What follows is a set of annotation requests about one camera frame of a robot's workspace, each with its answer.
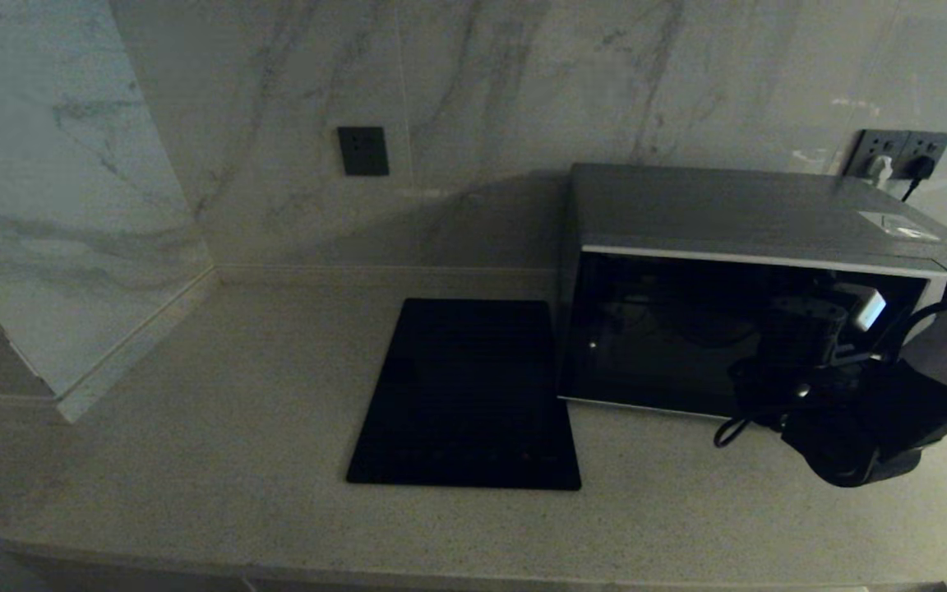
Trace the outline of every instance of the wall socket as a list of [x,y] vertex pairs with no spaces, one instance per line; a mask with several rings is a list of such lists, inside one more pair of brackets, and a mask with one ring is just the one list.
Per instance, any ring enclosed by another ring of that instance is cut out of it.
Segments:
[[929,156],[935,161],[947,147],[946,132],[899,132],[894,130],[864,130],[857,147],[846,162],[843,172],[847,177],[871,178],[868,165],[876,156],[892,159],[894,175],[891,179],[911,179],[911,164],[916,158]]

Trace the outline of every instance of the white plug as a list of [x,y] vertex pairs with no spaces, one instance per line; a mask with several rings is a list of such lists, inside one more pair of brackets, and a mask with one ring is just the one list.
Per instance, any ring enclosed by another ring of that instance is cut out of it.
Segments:
[[883,183],[894,176],[894,158],[885,155],[873,157],[868,162],[868,175],[871,176],[875,187],[882,188]]

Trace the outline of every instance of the electrical outlet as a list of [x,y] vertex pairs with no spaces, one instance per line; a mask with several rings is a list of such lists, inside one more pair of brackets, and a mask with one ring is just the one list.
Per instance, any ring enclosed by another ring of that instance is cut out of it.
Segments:
[[382,127],[339,127],[346,176],[383,177],[390,173]]
[[894,159],[894,176],[891,179],[911,179],[911,164],[916,158],[929,156],[940,161],[947,147],[947,134],[944,132],[909,132],[908,141],[898,158]]
[[905,149],[908,135],[909,132],[894,130],[861,131],[861,139],[857,140],[856,149],[853,149],[852,156],[849,161],[846,161],[846,171],[843,175],[861,179],[871,178],[871,174],[868,173],[868,164],[872,159],[876,156],[889,156],[897,161],[901,151]]

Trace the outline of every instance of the countertop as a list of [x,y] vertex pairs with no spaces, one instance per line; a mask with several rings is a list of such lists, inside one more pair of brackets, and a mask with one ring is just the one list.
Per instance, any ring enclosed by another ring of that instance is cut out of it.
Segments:
[[405,296],[549,294],[222,286],[76,426],[0,427],[0,539],[338,581],[947,582],[947,439],[843,490],[759,428],[720,451],[715,420],[570,404],[582,491],[345,482]]

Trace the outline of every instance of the marble backsplash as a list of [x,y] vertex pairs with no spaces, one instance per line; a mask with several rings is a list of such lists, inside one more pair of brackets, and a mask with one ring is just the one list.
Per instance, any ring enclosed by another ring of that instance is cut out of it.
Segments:
[[109,5],[0,2],[0,323],[58,395],[211,265]]
[[[112,7],[220,263],[551,266],[574,161],[835,173],[862,127],[947,131],[947,2]],[[390,177],[342,175],[341,124]],[[947,155],[912,202],[947,224]]]

